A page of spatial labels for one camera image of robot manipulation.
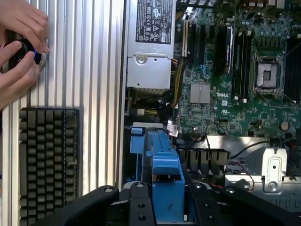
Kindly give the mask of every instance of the motherboard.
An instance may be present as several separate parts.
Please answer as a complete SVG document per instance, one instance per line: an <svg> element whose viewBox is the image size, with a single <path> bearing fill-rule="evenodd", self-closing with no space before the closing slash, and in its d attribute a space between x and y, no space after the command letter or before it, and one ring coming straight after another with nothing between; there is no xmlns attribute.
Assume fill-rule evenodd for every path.
<svg viewBox="0 0 301 226"><path fill-rule="evenodd" d="M189 59L174 110L179 132L223 135L216 122L230 136L295 134L301 23L289 6L236 2L187 8L176 23L174 56Z"/></svg>

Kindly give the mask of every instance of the metal frame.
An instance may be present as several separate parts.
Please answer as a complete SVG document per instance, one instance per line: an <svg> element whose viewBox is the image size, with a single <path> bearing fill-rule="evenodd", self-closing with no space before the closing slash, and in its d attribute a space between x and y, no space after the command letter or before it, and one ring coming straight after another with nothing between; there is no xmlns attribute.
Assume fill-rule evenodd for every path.
<svg viewBox="0 0 301 226"><path fill-rule="evenodd" d="M28 0L49 16L50 53L28 95L3 111L2 225L19 224L19 111L80 109L80 193L121 181L124 1Z"/></svg>

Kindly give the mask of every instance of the power supply label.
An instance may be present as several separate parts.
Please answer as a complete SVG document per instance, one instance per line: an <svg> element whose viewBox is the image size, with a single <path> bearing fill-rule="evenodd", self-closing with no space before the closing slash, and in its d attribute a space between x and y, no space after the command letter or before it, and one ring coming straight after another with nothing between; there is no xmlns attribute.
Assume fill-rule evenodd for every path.
<svg viewBox="0 0 301 226"><path fill-rule="evenodd" d="M170 44L174 0L137 0L136 42Z"/></svg>

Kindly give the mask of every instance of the green circuit board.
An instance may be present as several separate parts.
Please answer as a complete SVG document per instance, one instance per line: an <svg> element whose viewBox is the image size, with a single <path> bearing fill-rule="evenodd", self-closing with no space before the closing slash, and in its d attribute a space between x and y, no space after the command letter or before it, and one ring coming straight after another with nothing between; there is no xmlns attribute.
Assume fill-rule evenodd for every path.
<svg viewBox="0 0 301 226"><path fill-rule="evenodd" d="M217 75L214 70L214 55L216 52L216 36L210 39L210 27L214 26L215 32L225 15L212 9L197 9L190 19L191 24L196 24L197 33L202 25L206 28L206 41L204 49L204 64L199 65L199 52L193 53L194 63L189 64L184 72L182 95L178 104L176 123L180 133L204 134L208 125L208 135L219 135L222 131L212 125L218 122L230 136L252 136L252 137L285 137L286 133L295 134L296 128L300 127L301 106L293 100L287 99L285 95L261 95L252 90L252 74L256 74L254 57L259 56L278 57L281 59L281 73L277 83L284 81L285 77L285 55L286 37L292 27L289 14L283 14L277 19L264 17L260 24L256 24L255 18L250 13L257 14L261 11L238 9L230 23L234 29L234 37L240 32L252 32L251 44L251 66L250 86L248 100L246 103L233 98L233 76L230 73ZM181 55L182 49L182 24L178 22L176 31L175 56ZM268 40L262 45L261 40ZM199 48L200 35L195 38L195 49ZM210 102L207 104L196 104L190 102L191 85L205 83L210 84ZM281 129L283 122L288 123L288 128Z"/></svg>

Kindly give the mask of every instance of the sticker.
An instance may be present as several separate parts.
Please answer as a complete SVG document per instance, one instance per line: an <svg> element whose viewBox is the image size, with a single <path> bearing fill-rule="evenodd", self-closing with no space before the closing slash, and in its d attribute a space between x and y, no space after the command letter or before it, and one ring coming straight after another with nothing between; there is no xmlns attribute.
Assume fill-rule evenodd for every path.
<svg viewBox="0 0 301 226"><path fill-rule="evenodd" d="M222 100L222 106L228 106L228 101L227 100Z"/></svg>
<svg viewBox="0 0 301 226"><path fill-rule="evenodd" d="M171 120L168 120L167 130L169 131L169 135L172 137L178 137L179 131L177 125L174 125Z"/></svg>
<svg viewBox="0 0 301 226"><path fill-rule="evenodd" d="M138 0L136 42L170 44L174 0Z"/></svg>

